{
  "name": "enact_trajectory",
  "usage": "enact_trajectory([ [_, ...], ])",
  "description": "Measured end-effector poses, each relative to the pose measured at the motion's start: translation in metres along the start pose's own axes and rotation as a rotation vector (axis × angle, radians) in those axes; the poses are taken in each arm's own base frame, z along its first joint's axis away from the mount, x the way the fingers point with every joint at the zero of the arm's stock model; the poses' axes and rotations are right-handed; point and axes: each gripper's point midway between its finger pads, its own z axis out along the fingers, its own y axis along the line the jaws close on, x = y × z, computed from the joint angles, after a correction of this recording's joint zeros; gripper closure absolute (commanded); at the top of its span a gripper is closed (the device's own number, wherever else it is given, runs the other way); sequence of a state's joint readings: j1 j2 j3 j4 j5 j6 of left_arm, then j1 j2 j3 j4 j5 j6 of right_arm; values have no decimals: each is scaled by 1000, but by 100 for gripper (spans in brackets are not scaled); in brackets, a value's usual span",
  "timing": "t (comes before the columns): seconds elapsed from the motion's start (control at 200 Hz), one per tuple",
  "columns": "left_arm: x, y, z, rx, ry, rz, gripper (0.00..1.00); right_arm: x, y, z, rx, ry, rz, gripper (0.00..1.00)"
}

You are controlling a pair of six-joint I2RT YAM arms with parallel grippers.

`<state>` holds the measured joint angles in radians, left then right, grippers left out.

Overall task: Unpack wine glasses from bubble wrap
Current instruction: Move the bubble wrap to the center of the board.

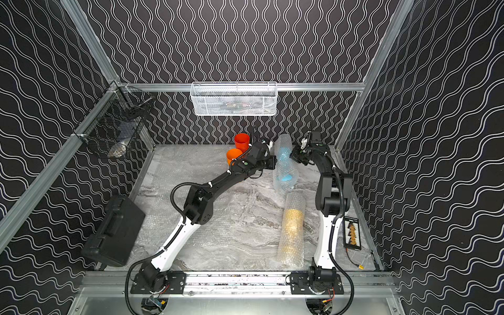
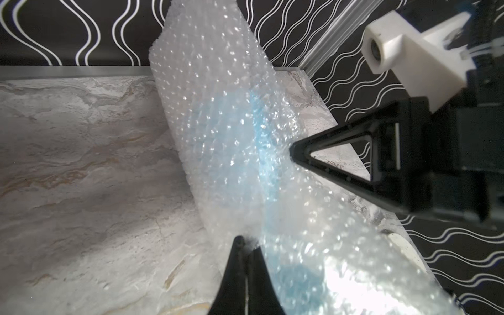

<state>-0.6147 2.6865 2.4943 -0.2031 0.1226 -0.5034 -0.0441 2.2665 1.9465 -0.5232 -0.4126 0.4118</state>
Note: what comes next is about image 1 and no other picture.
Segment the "red wine glass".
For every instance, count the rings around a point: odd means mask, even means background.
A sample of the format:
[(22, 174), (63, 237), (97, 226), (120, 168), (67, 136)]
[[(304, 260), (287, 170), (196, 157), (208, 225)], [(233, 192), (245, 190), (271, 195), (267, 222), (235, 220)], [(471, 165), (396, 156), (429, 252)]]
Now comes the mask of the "red wine glass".
[(234, 144), (236, 149), (244, 153), (249, 149), (250, 136), (247, 133), (239, 133), (234, 137)]

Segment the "orange glass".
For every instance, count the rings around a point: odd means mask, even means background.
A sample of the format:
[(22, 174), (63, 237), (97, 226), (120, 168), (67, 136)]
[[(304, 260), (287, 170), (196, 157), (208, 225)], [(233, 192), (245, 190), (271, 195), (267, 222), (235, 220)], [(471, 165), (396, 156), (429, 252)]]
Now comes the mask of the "orange glass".
[(238, 148), (228, 150), (226, 154), (228, 165), (230, 165), (233, 160), (238, 159), (242, 154), (243, 152)]

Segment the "yellow glass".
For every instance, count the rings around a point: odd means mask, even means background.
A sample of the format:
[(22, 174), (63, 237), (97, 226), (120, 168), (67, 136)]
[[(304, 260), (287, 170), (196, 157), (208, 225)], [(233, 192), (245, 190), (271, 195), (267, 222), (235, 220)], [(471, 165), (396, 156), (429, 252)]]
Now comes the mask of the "yellow glass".
[(300, 192), (286, 196), (277, 260), (286, 268), (303, 265), (306, 199)]

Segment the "blue glass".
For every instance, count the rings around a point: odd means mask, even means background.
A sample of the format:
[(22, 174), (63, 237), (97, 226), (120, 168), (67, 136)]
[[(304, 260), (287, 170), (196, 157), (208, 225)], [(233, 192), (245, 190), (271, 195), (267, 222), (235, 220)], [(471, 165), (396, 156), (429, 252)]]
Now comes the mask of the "blue glass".
[(294, 186), (299, 178), (299, 173), (296, 171), (281, 172), (277, 177), (277, 182), (282, 186)]

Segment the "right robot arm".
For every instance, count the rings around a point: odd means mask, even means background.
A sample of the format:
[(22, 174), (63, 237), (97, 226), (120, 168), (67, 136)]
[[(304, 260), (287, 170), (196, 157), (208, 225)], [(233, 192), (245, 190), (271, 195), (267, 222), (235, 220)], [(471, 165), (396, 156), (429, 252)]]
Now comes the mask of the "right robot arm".
[(314, 164), (320, 172), (315, 197), (320, 218), (318, 245), (308, 271), (289, 275), (291, 293), (342, 295), (341, 276), (344, 276), (350, 283), (350, 296), (354, 297), (354, 283), (335, 259), (339, 229), (350, 207), (351, 176), (337, 167), (319, 131), (309, 131), (295, 146), (290, 158), (298, 164)]

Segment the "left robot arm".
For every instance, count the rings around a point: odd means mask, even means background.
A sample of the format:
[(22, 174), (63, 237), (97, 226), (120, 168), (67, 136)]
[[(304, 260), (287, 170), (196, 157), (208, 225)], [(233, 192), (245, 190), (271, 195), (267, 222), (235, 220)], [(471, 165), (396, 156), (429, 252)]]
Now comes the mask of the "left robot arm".
[(155, 254), (130, 266), (125, 281), (126, 297), (132, 292), (130, 281), (133, 269), (137, 266), (140, 269), (135, 282), (140, 287), (151, 293), (159, 293), (168, 286), (164, 276), (193, 233), (213, 217), (216, 199), (234, 185), (254, 177), (258, 171), (275, 168), (276, 157), (271, 153), (271, 147), (271, 141), (259, 140), (233, 159), (228, 169), (215, 179), (203, 184), (183, 182), (174, 187), (170, 202), (181, 215), (181, 220)]

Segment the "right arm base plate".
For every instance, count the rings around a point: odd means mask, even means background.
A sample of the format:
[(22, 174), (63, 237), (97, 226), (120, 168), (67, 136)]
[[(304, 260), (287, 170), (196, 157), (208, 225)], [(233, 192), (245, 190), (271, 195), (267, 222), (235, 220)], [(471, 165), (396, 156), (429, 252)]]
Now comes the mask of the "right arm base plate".
[(286, 276), (292, 295), (343, 295), (343, 283), (338, 273), (310, 275), (292, 272)]

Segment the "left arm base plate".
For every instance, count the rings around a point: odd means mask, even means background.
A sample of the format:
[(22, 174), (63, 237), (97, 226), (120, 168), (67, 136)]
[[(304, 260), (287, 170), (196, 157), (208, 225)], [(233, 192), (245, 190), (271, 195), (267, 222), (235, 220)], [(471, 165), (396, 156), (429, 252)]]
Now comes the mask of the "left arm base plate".
[(131, 286), (132, 294), (182, 294), (187, 274), (181, 271), (165, 271), (156, 275), (139, 272)]

